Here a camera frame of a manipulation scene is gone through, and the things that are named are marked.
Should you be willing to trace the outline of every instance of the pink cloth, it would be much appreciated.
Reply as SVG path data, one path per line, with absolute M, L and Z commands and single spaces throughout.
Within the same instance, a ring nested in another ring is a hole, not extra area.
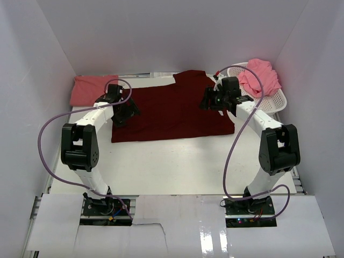
M 265 96 L 272 96 L 281 88 L 278 82 L 277 72 L 273 70 L 269 61 L 263 61 L 257 58 L 251 59 L 248 61 L 247 68 L 254 71 L 262 81 Z M 259 82 L 249 71 L 242 71 L 238 75 L 238 79 L 243 88 L 253 97 L 260 98 L 262 96 Z
M 97 98 L 104 94 L 106 82 L 117 78 L 117 75 L 76 76 L 69 104 L 71 106 L 93 106 Z

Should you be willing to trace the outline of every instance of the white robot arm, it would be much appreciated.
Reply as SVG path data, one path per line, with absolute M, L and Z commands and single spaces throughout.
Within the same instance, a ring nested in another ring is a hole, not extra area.
M 249 96 L 242 96 L 236 77 L 217 81 L 214 88 L 208 87 L 200 104 L 204 110 L 227 110 L 237 118 L 246 121 L 255 109 L 255 102 Z M 256 110 L 248 122 L 261 138 L 258 170 L 253 182 L 244 191 L 243 197 L 257 195 L 273 189 L 277 181 L 300 163 L 297 129 L 283 125 L 262 110 Z M 268 193 L 243 201 L 245 209 L 260 210 L 271 202 Z
M 117 127 L 121 127 L 127 119 L 140 114 L 131 98 L 120 105 L 101 107 L 122 100 L 122 93 L 122 86 L 109 84 L 108 92 L 100 96 L 94 104 L 99 108 L 88 112 L 74 124 L 64 124 L 62 128 L 62 163 L 68 165 L 80 177 L 82 183 L 90 188 L 87 198 L 102 199 L 92 190 L 103 195 L 111 194 L 110 187 L 96 167 L 99 160 L 97 132 L 109 119 L 112 119 Z

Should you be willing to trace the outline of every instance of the white laundry basket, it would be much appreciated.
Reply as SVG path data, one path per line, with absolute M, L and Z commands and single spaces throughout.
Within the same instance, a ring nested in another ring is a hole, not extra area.
M 238 66 L 247 66 L 247 62 L 236 63 Z M 244 71 L 244 69 L 239 67 L 232 67 L 227 69 L 228 76 L 238 76 L 239 73 Z M 243 86 L 240 85 L 242 95 L 248 95 L 253 98 L 254 102 L 257 103 L 259 98 L 254 98 L 249 93 L 247 93 Z M 286 107 L 286 98 L 283 91 L 279 89 L 273 96 L 265 96 L 262 103 L 259 105 L 259 109 L 263 110 L 266 114 L 273 115 L 274 113 L 283 110 Z

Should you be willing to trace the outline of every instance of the white backdrop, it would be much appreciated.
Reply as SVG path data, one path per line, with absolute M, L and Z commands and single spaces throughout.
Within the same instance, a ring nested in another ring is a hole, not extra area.
M 78 75 L 274 62 L 307 0 L 37 0 Z
M 298 128 L 305 190 L 315 194 L 337 257 L 344 257 L 344 1 L 312 0 L 276 61 Z
M 75 73 L 35 0 L 0 1 L 0 257 L 20 257 L 35 196 L 47 173 L 37 136 L 69 109 Z M 43 148 L 50 167 L 63 119 L 48 127 Z

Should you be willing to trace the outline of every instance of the white table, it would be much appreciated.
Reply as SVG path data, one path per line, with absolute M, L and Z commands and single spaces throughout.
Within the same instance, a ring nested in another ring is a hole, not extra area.
M 173 78 L 127 79 L 134 88 L 168 85 Z M 85 112 L 73 114 L 70 122 L 79 120 Z M 222 176 L 228 151 L 243 124 L 231 116 L 235 134 L 191 139 L 111 143 L 112 122 L 98 132 L 99 171 L 115 195 L 222 195 Z M 253 180 L 260 165 L 260 138 L 246 128 L 230 160 L 227 191 L 242 194 Z M 79 177 L 58 161 L 55 173 L 65 180 L 79 182 Z M 296 189 L 290 173 L 277 184 L 286 184 L 292 193 Z M 51 193 L 83 193 L 84 189 L 53 181 Z M 286 193 L 280 188 L 275 193 Z

